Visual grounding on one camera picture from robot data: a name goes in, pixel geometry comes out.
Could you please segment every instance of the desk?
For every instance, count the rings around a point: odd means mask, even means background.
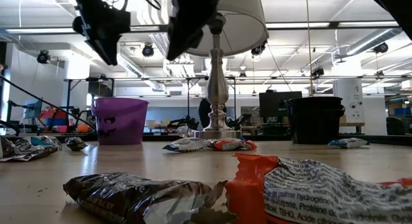
[[[340,123],[341,127],[356,127],[356,133],[362,133],[362,127],[365,123]]]
[[[162,150],[166,144],[170,142],[93,145],[77,153],[64,146],[63,151],[32,162],[0,163],[1,223],[103,224],[80,209],[63,191],[62,185],[75,176],[129,172],[154,180],[195,180],[214,185],[232,180],[238,171],[233,151],[176,154]],[[412,176],[410,147],[371,144],[370,149],[333,149],[327,145],[296,145],[290,141],[256,144],[257,151],[250,153],[319,160],[357,180],[388,182]],[[218,200],[217,208],[222,209],[223,202],[224,199]]]

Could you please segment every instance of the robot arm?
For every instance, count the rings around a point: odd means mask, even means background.
[[[117,65],[117,42],[123,33],[130,32],[131,15],[126,11],[128,0],[121,10],[103,0],[76,0],[80,16],[73,29],[86,37],[86,43],[108,65]],[[168,27],[170,38],[168,60],[173,60],[188,48],[197,48],[203,37],[202,28],[216,13],[219,0],[172,0],[176,17]]]

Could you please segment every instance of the blue container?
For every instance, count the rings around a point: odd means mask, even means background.
[[[46,118],[46,126],[50,126],[52,118]],[[67,125],[67,120],[65,118],[55,118],[53,121],[53,126],[63,126]]]

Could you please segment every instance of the ceiling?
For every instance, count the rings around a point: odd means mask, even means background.
[[[71,22],[76,16],[72,0],[0,0],[0,2],[0,28],[3,29],[10,27],[67,27],[71,26]],[[261,0],[261,2],[267,23],[307,22],[306,0]],[[393,20],[392,16],[373,0],[308,0],[308,3],[311,22]],[[135,11],[132,11],[132,24],[141,24],[136,18]],[[227,60],[226,74],[238,76],[243,71],[240,66],[245,66],[244,71],[247,76],[278,76],[279,70],[284,76],[302,75],[301,69],[310,63],[310,52],[312,60],[314,60],[324,55],[331,47],[336,45],[349,46],[374,31],[376,30],[312,30],[310,32],[311,48],[309,48],[307,30],[269,31],[269,48],[266,48],[262,53],[261,60],[253,62],[249,51],[235,55]],[[15,42],[16,36],[3,36],[3,38]],[[84,38],[81,35],[22,35],[21,42],[27,48],[38,43],[69,43],[91,59],[93,62],[91,65],[92,73],[105,73],[110,77],[130,76],[130,72],[121,66],[106,66],[98,55],[84,43]],[[122,53],[131,59],[132,64],[144,71],[145,77],[168,76],[164,71],[164,56],[156,46],[154,46],[152,57],[143,57],[142,48],[147,42],[151,42],[149,33],[125,34],[120,40]],[[408,46],[411,41],[404,33],[386,41],[386,43],[389,46],[389,51],[379,55],[378,64],[374,53],[361,53],[357,56],[362,62],[361,74],[370,75],[376,72],[377,67],[378,69],[385,68],[411,58],[412,45]],[[329,61],[321,62],[325,74],[332,74],[331,59],[329,57]],[[194,63],[195,75],[204,75],[204,59],[191,56],[191,60]],[[412,70],[412,66],[406,66],[391,73],[403,74],[408,73],[408,70]],[[254,82],[258,84],[264,81],[255,80]],[[124,83],[124,85],[145,86],[144,83]]]

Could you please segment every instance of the metal lamp stand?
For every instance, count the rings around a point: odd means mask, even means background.
[[[212,70],[207,83],[206,99],[209,101],[212,112],[209,113],[210,123],[203,131],[193,131],[197,138],[239,138],[241,131],[233,131],[226,125],[226,113],[223,112],[225,103],[229,99],[229,91],[225,74],[223,73],[223,50],[220,48],[220,34],[226,19],[217,14],[215,20],[209,24],[213,34],[213,49],[211,50]]]

